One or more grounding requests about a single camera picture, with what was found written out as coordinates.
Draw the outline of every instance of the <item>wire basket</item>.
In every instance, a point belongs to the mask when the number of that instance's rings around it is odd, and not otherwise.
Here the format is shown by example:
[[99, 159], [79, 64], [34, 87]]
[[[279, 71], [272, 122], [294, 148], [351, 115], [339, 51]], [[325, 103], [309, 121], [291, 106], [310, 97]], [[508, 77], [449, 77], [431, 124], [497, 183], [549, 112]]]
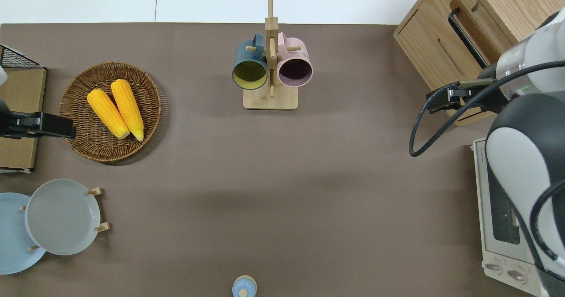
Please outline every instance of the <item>wire basket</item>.
[[0, 66], [3, 68], [45, 68], [18, 51], [0, 44]]
[[[87, 102], [87, 95], [96, 88], [113, 99], [110, 85], [125, 79], [143, 120], [143, 141], [133, 135], [118, 139], [103, 124]], [[67, 143], [77, 154], [96, 162], [117, 162], [138, 152], [151, 139], [161, 118], [161, 96], [151, 77], [137, 66], [123, 62], [95, 65], [80, 73], [69, 84], [59, 106], [59, 115], [73, 120], [76, 138]]]

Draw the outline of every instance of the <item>oven window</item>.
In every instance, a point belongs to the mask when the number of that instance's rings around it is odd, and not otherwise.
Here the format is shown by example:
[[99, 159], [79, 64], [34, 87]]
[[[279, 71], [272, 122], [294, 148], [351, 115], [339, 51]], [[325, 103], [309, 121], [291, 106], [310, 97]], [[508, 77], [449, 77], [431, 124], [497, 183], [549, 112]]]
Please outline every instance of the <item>oven window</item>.
[[510, 244], [520, 244], [519, 226], [510, 199], [490, 170], [490, 166], [488, 166], [488, 177], [494, 238]]

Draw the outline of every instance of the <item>corn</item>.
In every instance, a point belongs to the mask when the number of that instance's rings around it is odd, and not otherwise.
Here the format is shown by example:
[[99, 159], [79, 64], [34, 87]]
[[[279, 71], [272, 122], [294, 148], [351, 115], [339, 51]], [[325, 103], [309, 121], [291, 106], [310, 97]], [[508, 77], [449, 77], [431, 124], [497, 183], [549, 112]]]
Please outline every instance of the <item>corn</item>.
[[111, 87], [113, 98], [116, 100], [117, 108], [120, 110], [125, 124], [137, 140], [143, 141], [143, 120], [129, 82], [117, 79]]
[[101, 89], [92, 90], [87, 95], [87, 101], [93, 111], [98, 115], [105, 126], [118, 139], [123, 139], [129, 135], [128, 127], [117, 111], [116, 106], [109, 99], [108, 95]]

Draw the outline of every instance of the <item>round woven tray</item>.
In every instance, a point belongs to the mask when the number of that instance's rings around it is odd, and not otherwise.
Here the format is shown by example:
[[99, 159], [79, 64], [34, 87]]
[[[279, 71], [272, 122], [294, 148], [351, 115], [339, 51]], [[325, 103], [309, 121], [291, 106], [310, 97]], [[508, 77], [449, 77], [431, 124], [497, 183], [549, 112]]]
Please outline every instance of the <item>round woven tray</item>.
[[[143, 119], [142, 142], [133, 134], [121, 140], [116, 138], [87, 102], [87, 94], [101, 88], [115, 103], [110, 85], [117, 79], [125, 79], [131, 85]], [[161, 118], [161, 96], [155, 82], [140, 68], [107, 62], [83, 71], [69, 84], [59, 106], [59, 115], [71, 118], [76, 126], [76, 138], [67, 139], [67, 143], [77, 154], [97, 162], [115, 162], [135, 154], [151, 139]]]

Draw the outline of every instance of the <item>pink mug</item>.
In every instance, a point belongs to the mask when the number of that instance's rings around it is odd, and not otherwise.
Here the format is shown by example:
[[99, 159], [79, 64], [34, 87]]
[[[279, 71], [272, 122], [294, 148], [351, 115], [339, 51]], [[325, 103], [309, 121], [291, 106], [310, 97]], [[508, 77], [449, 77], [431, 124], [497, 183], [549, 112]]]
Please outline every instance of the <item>pink mug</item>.
[[[289, 51], [291, 46], [300, 46], [300, 50]], [[304, 42], [298, 38], [287, 38], [279, 32], [279, 57], [277, 58], [277, 75], [282, 84], [287, 86], [303, 86], [312, 78], [312, 64]]]

